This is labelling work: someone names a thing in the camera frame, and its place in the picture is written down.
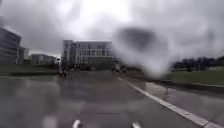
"road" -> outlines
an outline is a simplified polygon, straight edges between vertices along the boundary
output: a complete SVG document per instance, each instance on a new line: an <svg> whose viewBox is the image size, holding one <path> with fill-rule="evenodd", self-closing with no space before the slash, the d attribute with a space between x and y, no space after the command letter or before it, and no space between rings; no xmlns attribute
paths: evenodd
<svg viewBox="0 0 224 128"><path fill-rule="evenodd" d="M0 127L198 128L142 95L111 72L58 77L0 78Z"/></svg>

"office building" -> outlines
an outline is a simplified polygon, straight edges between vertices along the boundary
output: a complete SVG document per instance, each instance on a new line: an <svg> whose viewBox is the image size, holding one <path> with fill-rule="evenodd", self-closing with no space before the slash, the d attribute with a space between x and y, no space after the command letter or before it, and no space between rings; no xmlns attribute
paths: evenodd
<svg viewBox="0 0 224 128"><path fill-rule="evenodd" d="M45 54L32 54L31 64L34 66L46 66L54 64L56 62L56 57L48 56Z"/></svg>
<svg viewBox="0 0 224 128"><path fill-rule="evenodd" d="M114 62L111 42L106 41L71 41L63 42L62 63L82 66L107 66Z"/></svg>
<svg viewBox="0 0 224 128"><path fill-rule="evenodd" d="M0 63L15 64L18 59L21 37L5 28L0 28Z"/></svg>

